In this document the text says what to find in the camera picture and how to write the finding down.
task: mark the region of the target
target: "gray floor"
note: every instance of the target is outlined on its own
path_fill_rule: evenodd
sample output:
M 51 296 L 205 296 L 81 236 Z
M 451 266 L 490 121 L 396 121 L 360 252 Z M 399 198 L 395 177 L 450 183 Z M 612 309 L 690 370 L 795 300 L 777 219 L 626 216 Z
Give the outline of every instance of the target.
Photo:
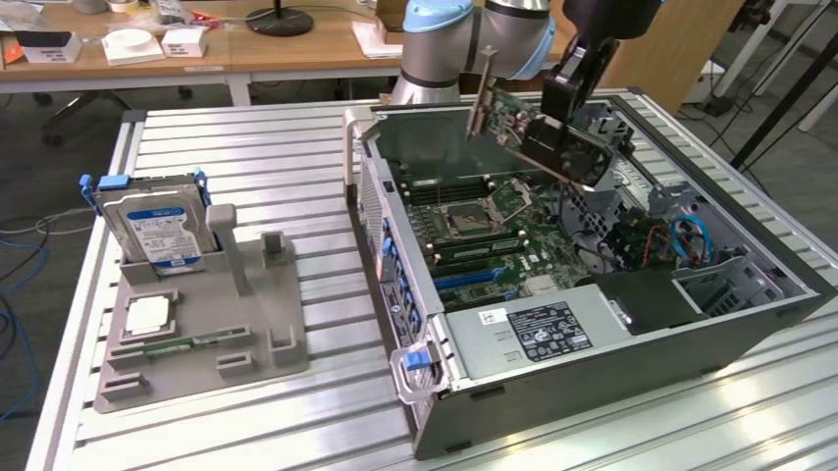
M 718 50 L 722 62 L 731 62 L 746 39 L 746 34 L 730 34 Z M 751 61 L 745 76 L 778 43 L 767 39 Z M 778 96 L 789 89 L 797 74 L 810 59 L 795 56 L 793 65 L 774 83 L 770 94 L 751 100 L 753 113 L 742 114 L 730 131 L 726 141 L 738 149 L 763 117 L 778 102 Z M 830 88 L 838 79 L 835 71 L 826 71 L 806 97 L 797 104 L 789 118 L 778 127 L 781 131 L 807 109 L 815 98 Z M 384 80 L 356 80 L 356 97 L 374 97 L 384 90 Z M 255 88 L 255 104 L 278 102 L 304 102 L 331 99 L 334 81 L 279 83 L 276 86 Z M 747 86 L 739 94 L 746 95 Z M 121 95 L 143 109 L 171 109 L 183 107 L 229 106 L 227 88 L 216 85 L 193 87 L 193 98 L 177 99 L 173 88 L 124 91 Z M 96 103 L 63 128 L 65 144 L 61 148 L 48 148 L 40 143 L 39 124 L 69 98 L 68 93 L 53 93 L 55 105 L 39 108 L 28 95 L 17 95 L 11 106 L 0 110 L 0 220 L 27 215 L 48 215 L 84 205 L 79 196 L 77 180 L 83 173 L 101 174 L 109 161 L 109 153 L 116 138 L 119 112 L 105 102 Z M 686 113 L 701 116 L 687 107 Z M 721 119 L 709 119 L 718 129 L 725 126 L 731 114 Z M 715 135 L 703 123 L 685 122 L 694 133 L 706 141 Z M 838 212 L 831 209 L 838 204 L 833 187 L 838 177 L 838 106 L 817 125 L 810 134 L 793 131 L 775 150 L 754 168 L 755 174 L 769 188 L 771 195 L 789 212 L 833 246 L 838 247 Z M 718 144 L 715 149 L 730 158 L 730 152 Z M 89 223 L 91 215 L 81 215 L 61 221 L 55 229 L 68 229 Z M 49 240 L 49 260 L 43 273 L 27 287 L 9 295 L 16 312 L 29 331 L 36 351 L 40 383 L 48 381 L 55 354 L 60 342 L 64 319 L 69 308 L 76 276 L 87 246 L 87 234 L 56 236 Z M 36 237 L 16 239 L 37 241 Z M 5 272 L 25 256 L 25 250 L 0 246 L 0 273 Z M 20 346 L 16 346 L 5 361 L 0 362 L 0 411 L 7 410 L 15 400 L 27 392 L 28 376 Z M 44 394 L 40 388 L 37 399 L 25 410 L 37 410 Z M 0 469 L 23 469 L 35 432 L 36 419 L 24 418 L 0 422 Z

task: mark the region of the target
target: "black cable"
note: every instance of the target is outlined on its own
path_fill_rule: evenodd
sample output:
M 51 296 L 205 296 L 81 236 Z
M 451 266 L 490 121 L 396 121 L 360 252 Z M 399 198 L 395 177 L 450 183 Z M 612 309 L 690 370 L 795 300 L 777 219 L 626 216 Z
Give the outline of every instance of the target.
M 358 15 L 359 17 L 364 17 L 368 20 L 374 20 L 375 19 L 370 15 L 364 15 L 363 13 L 355 12 L 355 11 L 350 10 L 348 8 L 338 7 L 338 6 L 334 6 L 334 5 L 288 5 L 288 6 L 283 5 L 283 8 L 296 8 L 300 11 L 303 11 L 304 8 L 322 8 L 323 10 L 334 10 L 334 11 L 351 13 L 352 15 Z
M 729 144 L 729 142 L 725 140 L 725 138 L 722 137 L 722 134 L 719 133 L 719 130 L 717 130 L 717 127 L 713 126 L 713 124 L 707 121 L 707 114 L 705 114 L 703 117 L 701 118 L 695 118 L 694 116 L 690 116 L 686 114 L 686 112 L 683 110 L 678 110 L 678 113 L 681 113 L 683 115 L 683 118 L 675 116 L 677 119 L 685 119 L 687 121 L 693 121 L 697 123 L 702 123 L 703 125 L 707 126 L 707 128 L 710 128 L 710 130 L 715 133 L 717 135 L 717 139 L 721 141 L 722 145 L 725 146 L 725 148 L 729 150 L 729 152 L 731 153 L 731 156 L 735 156 L 735 151 L 734 148 L 731 147 L 731 145 Z M 759 189 L 762 189 L 762 192 L 771 197 L 771 192 L 769 191 L 769 188 L 766 188 L 765 184 L 762 184 L 762 180 L 757 177 L 757 174 L 753 173 L 753 171 L 745 169 L 742 170 L 742 172 L 749 172 L 750 173 L 750 177 L 754 179 L 754 182 L 757 183 L 757 185 L 759 186 Z
M 829 92 L 831 91 L 831 89 L 838 86 L 838 80 L 835 80 L 835 83 L 833 83 L 833 85 L 826 89 L 826 92 L 821 95 L 821 97 L 814 101 L 814 104 L 809 107 L 809 109 L 803 112 L 803 114 L 801 115 L 801 117 L 793 122 L 793 124 L 786 128 L 786 130 L 783 132 L 781 132 L 781 135 L 777 136 L 777 138 L 771 141 L 771 143 L 769 144 L 769 146 L 762 150 L 762 152 L 759 152 L 759 155 L 757 155 L 757 157 L 754 157 L 754 160 L 750 161 L 750 164 L 745 165 L 745 167 L 742 167 L 742 171 L 750 171 L 750 168 L 757 164 L 757 162 L 759 162 L 759 159 L 762 159 L 762 157 L 765 157 L 765 154 L 769 152 L 769 150 L 771 150 L 771 148 L 777 145 L 777 143 L 781 141 L 781 139 L 783 137 L 786 137 L 786 134 L 789 134 L 789 132 L 798 126 L 798 124 L 801 123 L 801 121 L 805 119 L 806 116 L 809 116 L 809 113 L 811 113 L 811 110 L 814 110 L 814 108 L 817 107 L 818 103 L 821 101 L 823 101 L 823 98 L 826 98 L 826 95 L 829 94 Z
M 803 38 L 805 36 L 809 34 L 809 31 L 811 30 L 811 28 L 814 27 L 814 25 L 817 24 L 818 20 L 821 19 L 821 17 L 823 16 L 823 14 L 826 13 L 826 11 L 829 10 L 829 8 L 825 8 L 823 11 L 821 11 L 821 13 L 818 13 L 817 17 L 814 18 L 814 21 L 811 22 L 811 24 L 806 27 L 803 33 L 801 34 L 801 37 L 798 37 L 798 40 L 795 41 L 795 45 L 801 44 L 801 42 L 803 42 Z M 801 26 L 803 25 L 803 22 L 806 20 L 807 16 L 801 20 L 801 23 L 798 25 L 798 27 L 795 27 L 795 30 L 798 28 L 801 28 Z M 771 71 L 769 72 L 769 74 L 766 74 L 766 78 L 769 78 L 771 76 L 771 74 L 774 74 L 774 72 L 779 69 L 781 64 L 783 64 L 783 61 L 786 60 L 786 58 L 789 57 L 789 55 L 791 54 L 791 52 L 795 50 L 795 47 L 790 47 L 789 50 L 786 51 L 786 54 L 783 54 L 783 57 L 781 58 L 779 61 L 777 61 L 777 64 L 774 66 L 774 68 L 771 69 Z M 747 80 L 750 80 L 755 75 L 757 75 L 757 71 L 754 71 L 754 73 L 747 77 Z M 725 133 L 729 131 L 729 129 L 731 128 L 731 125 L 734 124 L 735 119 L 738 118 L 738 115 L 742 113 L 742 109 L 745 107 L 745 105 L 747 105 L 750 103 L 750 100 L 754 98 L 754 96 L 757 96 L 757 89 L 759 88 L 759 86 L 762 86 L 762 83 L 765 82 L 765 80 L 761 80 L 759 83 L 754 86 L 753 90 L 750 91 L 750 94 L 747 95 L 747 98 L 745 99 L 745 102 L 742 103 L 742 106 L 738 107 L 738 110 L 735 111 L 735 113 L 733 114 L 731 120 L 729 121 L 729 123 L 726 124 L 726 126 L 722 128 L 722 132 L 719 134 L 719 136 L 725 135 Z M 742 85 L 745 84 L 741 83 L 739 87 L 737 88 L 737 92 L 741 89 Z M 719 140 L 719 137 L 717 137 L 717 139 L 710 143 L 710 145 L 713 146 L 713 144 L 715 144 Z
M 49 222 L 39 216 L 19 216 L 16 218 L 9 218 L 0 221 L 0 227 L 13 221 L 23 220 L 36 220 L 35 227 L 43 229 L 43 237 L 40 238 L 40 243 L 37 244 L 39 249 L 33 250 L 29 256 L 9 270 L 3 276 L 0 276 L 0 282 L 3 282 L 7 278 L 9 278 L 15 273 L 24 268 L 24 266 L 29 263 L 29 261 L 35 258 L 37 253 L 43 250 L 43 247 L 47 244 L 47 240 L 49 239 Z
M 17 323 L 17 316 L 15 315 L 12 304 L 3 294 L 0 294 L 0 304 L 3 304 L 5 312 L 9 314 L 9 318 L 12 319 L 12 336 L 9 337 L 9 342 L 3 347 L 3 350 L 0 350 L 0 360 L 3 360 L 5 358 L 5 355 L 9 353 L 9 350 L 12 349 L 12 345 L 15 345 L 15 340 L 17 339 L 17 326 L 15 325 Z

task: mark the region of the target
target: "aluminum extrusion table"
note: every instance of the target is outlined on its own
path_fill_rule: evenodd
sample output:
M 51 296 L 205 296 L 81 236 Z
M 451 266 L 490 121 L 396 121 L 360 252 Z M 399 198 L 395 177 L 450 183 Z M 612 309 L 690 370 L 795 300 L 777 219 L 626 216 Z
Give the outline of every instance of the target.
M 757 219 L 838 285 L 835 253 L 644 97 L 618 92 Z M 96 222 L 37 425 L 40 469 L 826 469 L 838 465 L 838 302 L 721 372 L 434 460 L 415 461 L 342 197 L 342 115 L 370 101 L 157 111 L 124 123 L 109 172 L 195 165 L 239 239 L 294 239 L 311 346 L 306 373 L 135 409 L 91 404 L 119 278 Z M 636 157 L 677 173 L 643 140 Z

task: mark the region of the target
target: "hard drive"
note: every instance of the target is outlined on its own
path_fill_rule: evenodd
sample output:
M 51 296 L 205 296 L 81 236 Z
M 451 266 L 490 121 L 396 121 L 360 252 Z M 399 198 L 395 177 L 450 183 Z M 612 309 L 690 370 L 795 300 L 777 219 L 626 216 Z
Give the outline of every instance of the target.
M 107 221 L 124 261 L 149 262 L 160 275 L 203 269 L 201 255 L 219 250 L 205 225 L 209 201 L 203 174 L 139 179 L 107 176 L 96 190 L 85 177 L 83 194 Z

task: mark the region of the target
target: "cable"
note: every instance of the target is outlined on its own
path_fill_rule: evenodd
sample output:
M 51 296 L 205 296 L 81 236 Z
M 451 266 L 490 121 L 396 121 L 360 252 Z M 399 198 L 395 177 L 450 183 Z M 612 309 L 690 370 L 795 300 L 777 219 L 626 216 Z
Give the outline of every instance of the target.
M 0 303 L 3 303 L 3 307 L 5 309 L 5 311 L 3 312 L 12 312 L 12 304 L 9 304 L 8 299 L 0 295 Z M 12 349 L 12 345 L 15 344 L 15 340 L 17 339 L 17 329 L 15 329 L 15 322 L 13 322 L 13 317 L 8 318 L 8 317 L 3 317 L 3 320 L 5 322 L 5 327 L 3 328 L 3 331 L 5 332 L 7 327 L 12 327 L 12 336 L 9 337 L 9 342 L 5 344 L 5 346 L 3 347 L 3 350 L 0 350 L 0 361 L 5 358 L 5 355 L 9 353 L 9 350 Z
M 343 7 L 335 7 L 332 5 L 288 5 L 287 7 L 283 8 L 298 8 L 298 9 L 303 9 L 303 8 L 322 8 L 323 10 L 336 10 L 336 11 L 342 11 L 346 13 L 351 13 L 352 15 L 358 15 L 359 17 L 364 17 L 368 20 L 374 20 L 375 18 L 371 17 L 370 15 L 364 15 L 363 13 L 355 12 L 352 10 L 350 10 L 348 8 L 343 8 Z
M 25 234 L 25 233 L 31 233 L 37 231 L 40 234 L 44 234 L 44 230 L 43 228 L 49 225 L 52 222 L 55 222 L 57 219 L 65 217 L 65 216 L 73 216 L 76 214 L 83 214 L 83 213 L 88 213 L 93 211 L 93 208 L 89 206 L 81 207 L 81 208 L 73 208 L 73 209 L 68 209 L 67 211 L 57 213 L 57 214 L 51 214 L 49 216 L 45 216 L 43 218 L 37 218 L 35 216 L 21 216 L 20 218 L 11 218 L 7 219 L 5 221 L 3 221 L 0 223 L 0 226 L 3 226 L 4 224 L 7 224 L 11 221 L 17 221 L 20 219 L 39 219 L 37 223 L 31 227 L 31 228 L 25 228 L 25 229 L 17 229 L 13 231 L 3 231 L 0 230 L 0 234 L 5 234 L 5 235 L 17 235 L 17 234 Z M 88 231 L 93 228 L 93 225 L 85 226 L 84 228 L 79 228 L 79 229 L 73 229 L 69 231 L 51 231 L 49 234 L 53 236 L 67 236 L 69 234 L 76 234 L 76 233 L 81 233 L 84 231 Z
M 17 218 L 7 219 L 4 223 L 9 221 L 20 221 L 21 219 L 36 219 L 39 222 L 43 221 L 43 219 L 39 218 L 37 216 L 21 216 Z M 41 233 L 43 237 L 40 238 L 40 243 L 37 244 L 39 248 L 43 248 L 45 246 L 47 239 L 49 238 L 49 226 L 44 226 L 44 228 L 45 228 L 45 231 Z M 37 255 L 37 250 L 33 250 L 29 256 L 15 266 L 15 268 L 12 268 L 12 270 L 5 272 L 5 274 L 0 276 L 0 282 L 3 282 L 7 278 L 15 275 L 15 272 L 17 272 L 24 267 L 24 265 L 29 263 L 29 261 L 35 258 L 36 255 Z
M 750 161 L 750 164 L 747 164 L 743 168 L 742 171 L 743 172 L 749 172 L 750 168 L 757 164 L 757 162 L 759 162 L 759 159 L 762 159 L 762 157 L 765 157 L 765 154 L 769 152 L 769 150 L 771 150 L 771 148 L 777 145 L 777 143 L 781 141 L 781 139 L 783 137 L 786 137 L 786 134 L 789 134 L 789 132 L 798 126 L 798 124 L 801 123 L 801 121 L 805 119 L 806 116 L 809 116 L 809 113 L 811 113 L 811 110 L 814 110 L 814 108 L 817 107 L 818 103 L 821 103 L 821 101 L 823 101 L 823 98 L 826 98 L 826 95 L 829 94 L 829 92 L 831 91 L 831 89 L 838 86 L 838 80 L 835 80 L 835 83 L 833 83 L 833 85 L 826 89 L 826 92 L 821 95 L 821 97 L 814 101 L 814 104 L 809 107 L 809 109 L 803 112 L 803 114 L 801 115 L 801 117 L 791 123 L 791 125 L 786 128 L 786 130 L 783 132 L 781 132 L 781 135 L 777 136 L 777 138 L 771 141 L 771 143 L 769 144 L 769 146 L 762 150 L 762 152 L 759 152 L 759 155 L 757 155 L 757 157 L 754 157 L 754 160 Z
M 45 251 L 45 249 L 40 245 L 35 245 L 33 243 L 15 243 L 15 242 L 9 242 L 7 240 L 0 240 L 0 244 L 1 245 L 8 245 L 9 247 L 29 248 L 29 249 L 35 250 L 35 253 L 37 253 L 40 255 L 40 260 L 37 262 L 37 266 L 29 272 L 29 274 L 25 275 L 24 278 L 19 282 L 16 282 L 13 285 L 11 285 L 7 288 L 0 289 L 0 294 L 8 294 L 15 289 L 19 289 L 23 285 L 25 285 L 32 280 L 32 278 L 35 278 L 37 276 L 37 274 L 41 272 L 43 267 L 47 264 L 47 251 Z
M 705 225 L 705 222 L 695 216 L 693 216 L 691 214 L 682 214 L 679 216 L 675 216 L 671 221 L 670 221 L 670 225 L 669 225 L 669 238 L 671 238 L 674 240 L 673 243 L 673 247 L 675 249 L 675 252 L 678 252 L 678 255 L 681 255 L 682 258 L 690 258 L 686 250 L 683 249 L 683 246 L 681 245 L 681 242 L 678 241 L 678 222 L 679 221 L 685 221 L 687 223 L 693 223 L 695 225 L 695 227 L 698 228 L 699 233 L 702 234 L 702 237 L 705 238 L 705 249 L 707 251 L 707 258 L 709 260 L 713 260 L 713 240 L 710 239 L 710 232 L 707 231 L 707 226 Z
M 646 236 L 646 248 L 643 249 L 643 263 L 640 264 L 640 268 L 644 268 L 650 261 L 650 249 L 652 248 L 652 236 L 659 228 L 663 226 L 654 226 L 650 229 L 650 234 Z
M 0 299 L 3 299 L 4 305 L 11 308 L 5 298 L 0 297 Z M 24 326 L 21 325 L 17 316 L 15 316 L 15 313 L 9 309 L 8 311 L 0 311 L 0 317 L 3 317 L 8 322 L 12 323 L 17 335 L 21 338 L 24 345 L 24 355 L 27 356 L 27 364 L 29 366 L 31 375 L 29 390 L 27 391 L 27 395 L 12 405 L 9 410 L 7 410 L 3 415 L 0 415 L 0 422 L 3 422 L 29 403 L 29 401 L 32 401 L 32 399 L 35 399 L 35 395 L 37 393 L 37 367 L 35 365 L 35 353 L 32 349 L 32 342 L 29 341 L 29 335 L 27 334 L 27 330 L 24 329 Z
M 821 13 L 818 13 L 817 17 L 814 18 L 814 21 L 809 24 L 809 26 L 806 27 L 806 29 L 803 30 L 803 33 L 801 34 L 801 36 L 798 37 L 798 40 L 795 41 L 794 46 L 797 46 L 798 44 L 801 44 L 801 42 L 803 42 L 803 38 L 806 37 L 806 35 L 809 34 L 809 31 L 811 30 L 811 28 L 814 27 L 814 25 L 817 24 L 818 20 L 821 19 L 821 17 L 823 16 L 823 14 L 826 13 L 826 11 L 829 10 L 829 8 L 825 8 L 823 11 L 821 11 Z M 801 20 L 801 23 L 798 25 L 798 28 L 801 28 L 801 26 L 803 25 L 803 22 L 806 20 L 807 16 Z M 769 72 L 769 74 L 766 74 L 765 79 L 759 81 L 759 83 L 754 86 L 754 89 L 750 91 L 750 94 L 747 95 L 747 98 L 745 99 L 745 102 L 742 103 L 742 107 L 738 108 L 738 110 L 735 111 L 735 113 L 733 114 L 731 120 L 729 121 L 729 123 L 726 124 L 726 126 L 722 129 L 722 132 L 719 134 L 719 137 L 717 137 L 717 139 L 710 143 L 710 145 L 713 146 L 713 144 L 717 143 L 717 141 L 719 140 L 721 136 L 725 135 L 725 133 L 729 131 L 729 129 L 731 128 L 731 125 L 734 124 L 735 119 L 738 118 L 738 115 L 742 113 L 742 108 L 745 107 L 745 105 L 747 105 L 747 103 L 750 102 L 750 100 L 754 98 L 754 96 L 757 96 L 757 89 L 762 86 L 762 83 L 765 83 L 765 80 L 771 76 L 771 74 L 774 74 L 774 72 L 779 69 L 781 64 L 783 64 L 783 62 L 786 61 L 786 58 L 790 56 L 791 52 L 795 50 L 795 47 L 790 47 L 789 50 L 786 51 L 786 53 L 783 54 L 783 57 L 781 58 L 779 61 L 777 61 L 777 64 L 774 65 L 774 68 L 771 69 L 771 71 Z M 751 76 L 747 79 L 751 79 L 753 76 L 755 76 L 757 71 L 754 71 L 754 73 L 751 74 Z
M 687 121 L 693 121 L 697 123 L 702 123 L 703 125 L 707 126 L 707 128 L 710 128 L 710 130 L 714 132 L 714 134 L 717 135 L 717 138 L 719 139 L 722 145 L 725 146 L 725 148 L 729 150 L 729 152 L 731 153 L 731 156 L 735 156 L 735 151 L 734 148 L 731 147 L 731 145 L 729 144 L 729 142 L 725 140 L 725 138 L 722 137 L 722 135 L 719 134 L 719 130 L 717 130 L 717 127 L 713 126 L 713 124 L 706 120 L 707 118 L 707 114 L 705 114 L 705 116 L 702 118 L 695 118 L 690 115 L 686 114 L 686 112 L 683 110 L 678 110 L 678 113 L 681 113 L 683 115 L 683 118 L 681 118 L 679 116 L 675 116 L 675 118 L 678 120 L 683 119 Z M 762 189 L 762 192 L 766 194 L 766 196 L 769 196 L 770 198 L 771 196 L 771 192 L 769 191 L 769 188 L 765 186 L 765 184 L 762 184 L 762 180 L 757 177 L 757 174 L 754 174 L 750 170 L 747 170 L 747 168 L 745 168 L 742 170 L 742 172 L 749 172 L 750 176 L 754 180 L 754 182 L 757 183 L 757 185 L 759 186 L 759 189 Z

